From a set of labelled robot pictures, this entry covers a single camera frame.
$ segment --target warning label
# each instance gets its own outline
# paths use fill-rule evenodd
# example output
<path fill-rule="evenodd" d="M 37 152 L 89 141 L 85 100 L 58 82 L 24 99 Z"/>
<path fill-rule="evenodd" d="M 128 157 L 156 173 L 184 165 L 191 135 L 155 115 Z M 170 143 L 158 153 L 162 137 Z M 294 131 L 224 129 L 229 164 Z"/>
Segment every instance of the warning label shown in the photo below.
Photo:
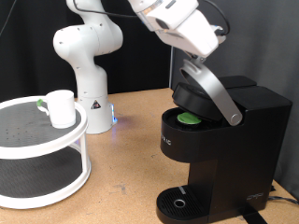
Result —
<path fill-rule="evenodd" d="M 92 109 L 99 109 L 99 108 L 101 108 L 100 104 L 97 103 L 97 101 L 94 101 Z"/>

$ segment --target drip tray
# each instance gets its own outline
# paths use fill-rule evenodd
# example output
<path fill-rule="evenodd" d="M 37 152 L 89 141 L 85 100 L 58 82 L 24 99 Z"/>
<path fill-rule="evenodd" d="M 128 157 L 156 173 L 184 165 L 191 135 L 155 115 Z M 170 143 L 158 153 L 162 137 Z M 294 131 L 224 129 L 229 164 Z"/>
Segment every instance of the drip tray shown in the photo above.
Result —
<path fill-rule="evenodd" d="M 0 195 L 33 198 L 73 183 L 82 174 L 81 154 L 65 147 L 30 159 L 0 160 L 0 170 Z"/>
<path fill-rule="evenodd" d="M 157 199 L 157 216 L 163 223 L 207 223 L 207 213 L 188 186 L 163 191 Z"/>

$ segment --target green coffee pod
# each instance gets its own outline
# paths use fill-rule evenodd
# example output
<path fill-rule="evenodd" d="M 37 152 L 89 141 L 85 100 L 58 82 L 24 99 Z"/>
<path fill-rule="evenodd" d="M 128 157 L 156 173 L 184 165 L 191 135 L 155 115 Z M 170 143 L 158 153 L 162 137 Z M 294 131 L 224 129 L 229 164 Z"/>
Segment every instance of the green coffee pod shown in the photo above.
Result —
<path fill-rule="evenodd" d="M 42 99 L 39 99 L 37 102 L 36 102 L 36 105 L 37 106 L 41 106 L 41 104 L 43 103 L 44 101 Z"/>
<path fill-rule="evenodd" d="M 202 122 L 199 118 L 197 118 L 195 115 L 191 114 L 191 113 L 183 113 L 178 115 L 178 121 L 183 123 L 183 124 L 199 124 L 200 122 Z"/>

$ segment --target white cup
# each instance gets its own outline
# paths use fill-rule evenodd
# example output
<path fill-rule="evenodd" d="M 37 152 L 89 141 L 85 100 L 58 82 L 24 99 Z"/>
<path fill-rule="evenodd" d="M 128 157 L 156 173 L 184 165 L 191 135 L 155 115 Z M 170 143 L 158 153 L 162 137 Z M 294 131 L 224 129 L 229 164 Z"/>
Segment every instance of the white cup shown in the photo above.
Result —
<path fill-rule="evenodd" d="M 48 110 L 41 106 L 45 101 Z M 52 91 L 46 95 L 46 99 L 39 99 L 37 108 L 50 115 L 52 126 L 57 129 L 64 129 L 76 123 L 76 111 L 74 93 L 72 91 Z"/>

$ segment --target black cable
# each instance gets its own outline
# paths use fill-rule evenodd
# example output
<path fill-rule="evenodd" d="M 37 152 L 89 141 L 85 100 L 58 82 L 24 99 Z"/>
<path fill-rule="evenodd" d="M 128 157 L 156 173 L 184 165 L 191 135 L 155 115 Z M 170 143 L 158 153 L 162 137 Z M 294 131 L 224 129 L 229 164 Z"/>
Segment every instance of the black cable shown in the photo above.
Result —
<path fill-rule="evenodd" d="M 4 26 L 3 26 L 3 28 L 2 28 L 2 30 L 1 30 L 1 32 L 0 32 L 0 37 L 1 37 L 1 35 L 2 35 L 3 31 L 4 31 L 4 29 L 5 29 L 6 26 L 7 26 L 7 23 L 8 23 L 9 17 L 10 17 L 10 14 L 11 14 L 11 12 L 12 12 L 12 9 L 13 9 L 13 8 L 15 7 L 15 5 L 16 5 L 16 2 L 17 2 L 17 0 L 15 0 L 15 1 L 13 2 L 12 6 L 11 6 L 11 8 L 10 8 L 9 14 L 8 14 L 8 16 L 7 16 L 6 23 L 4 23 Z"/>
<path fill-rule="evenodd" d="M 76 4 L 76 0 L 73 0 L 73 2 L 74 2 L 74 6 L 75 6 L 76 10 L 82 11 L 82 12 L 93 12 L 93 13 L 99 13 L 99 14 L 104 14 L 104 15 L 108 15 L 108 16 L 112 16 L 112 17 L 120 17 L 120 18 L 126 18 L 126 19 L 136 19 L 136 18 L 138 18 L 137 16 L 126 16 L 126 15 L 115 14 L 115 13 L 110 13 L 110 12 L 86 10 L 86 9 L 78 8 L 77 4 Z"/>
<path fill-rule="evenodd" d="M 215 3 L 213 3 L 209 0 L 204 0 L 204 1 L 209 3 L 210 5 L 212 5 L 214 8 L 216 8 L 219 11 L 219 13 L 222 15 L 223 19 L 225 20 L 227 30 L 224 34 L 221 34 L 221 35 L 228 35 L 231 32 L 231 25 L 230 25 L 230 22 L 228 21 L 228 19 L 226 18 L 226 16 L 224 15 L 223 11 Z"/>
<path fill-rule="evenodd" d="M 295 199 L 282 198 L 282 197 L 278 197 L 278 196 L 271 196 L 271 197 L 268 198 L 268 201 L 273 201 L 273 200 L 286 200 L 290 203 L 294 203 L 294 204 L 299 205 L 299 202 L 296 201 Z"/>

